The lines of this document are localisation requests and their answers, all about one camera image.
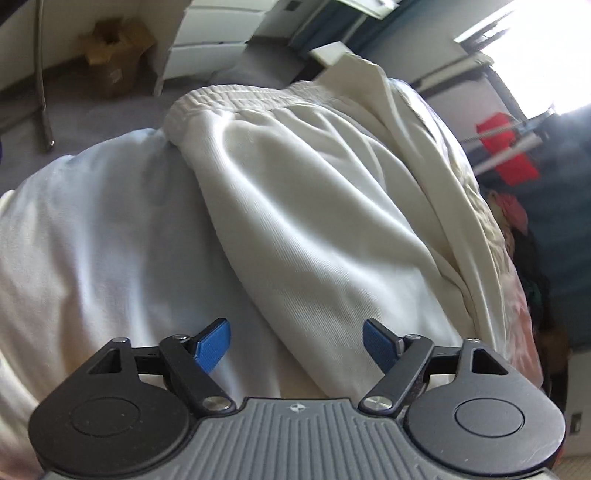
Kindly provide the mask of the pile of dark clothes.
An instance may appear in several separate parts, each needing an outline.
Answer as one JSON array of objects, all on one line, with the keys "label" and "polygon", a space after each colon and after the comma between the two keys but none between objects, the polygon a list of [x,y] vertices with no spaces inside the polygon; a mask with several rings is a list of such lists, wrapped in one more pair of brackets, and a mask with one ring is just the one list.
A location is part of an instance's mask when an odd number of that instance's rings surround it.
[{"label": "pile of dark clothes", "polygon": [[555,320],[550,283],[539,265],[537,243],[526,210],[511,194],[488,190],[485,199],[505,238],[524,290],[541,363],[550,374],[568,369],[571,353],[568,336]]}]

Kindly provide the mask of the pastel rainbow duvet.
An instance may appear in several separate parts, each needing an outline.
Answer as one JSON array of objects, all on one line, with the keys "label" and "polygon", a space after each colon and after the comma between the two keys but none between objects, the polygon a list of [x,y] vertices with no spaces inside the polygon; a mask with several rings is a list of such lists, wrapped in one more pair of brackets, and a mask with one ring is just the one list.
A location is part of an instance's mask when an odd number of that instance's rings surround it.
[{"label": "pastel rainbow duvet", "polygon": [[[542,382],[523,290],[519,361]],[[224,317],[216,371],[235,398],[329,395],[304,371],[238,280],[197,177],[159,130],[139,130],[50,163],[1,199],[1,475],[40,468],[27,424],[36,406],[113,337],[152,346]]]}]

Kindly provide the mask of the red cloth on rack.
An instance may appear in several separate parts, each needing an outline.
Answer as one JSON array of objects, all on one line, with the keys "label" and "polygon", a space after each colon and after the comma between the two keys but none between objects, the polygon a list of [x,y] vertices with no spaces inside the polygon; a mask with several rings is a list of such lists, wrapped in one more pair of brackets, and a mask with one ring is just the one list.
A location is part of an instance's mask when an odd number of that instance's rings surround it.
[{"label": "red cloth on rack", "polygon": [[476,176],[495,170],[510,186],[540,178],[527,151],[538,145],[535,134],[519,134],[520,124],[506,113],[495,113],[476,125],[480,142],[491,157],[473,168]]}]

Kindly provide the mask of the cardboard box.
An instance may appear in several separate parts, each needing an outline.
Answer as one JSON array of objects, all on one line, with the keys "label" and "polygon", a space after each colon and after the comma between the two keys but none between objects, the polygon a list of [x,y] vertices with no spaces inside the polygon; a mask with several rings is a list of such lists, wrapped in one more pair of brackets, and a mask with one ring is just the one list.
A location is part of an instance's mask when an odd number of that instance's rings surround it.
[{"label": "cardboard box", "polygon": [[137,18],[97,21],[91,33],[79,37],[92,80],[106,98],[127,94],[133,87],[143,54],[155,44]]}]

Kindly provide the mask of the white dresser desk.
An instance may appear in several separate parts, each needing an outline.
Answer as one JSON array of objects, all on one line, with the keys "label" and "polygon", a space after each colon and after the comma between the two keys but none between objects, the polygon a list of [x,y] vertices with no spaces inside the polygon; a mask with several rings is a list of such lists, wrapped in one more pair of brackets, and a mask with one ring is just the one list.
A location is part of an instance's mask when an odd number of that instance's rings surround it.
[{"label": "white dresser desk", "polygon": [[137,13],[156,39],[148,63],[156,75],[153,95],[167,80],[201,80],[238,62],[259,36],[294,38],[318,18],[327,1],[141,1]]}]

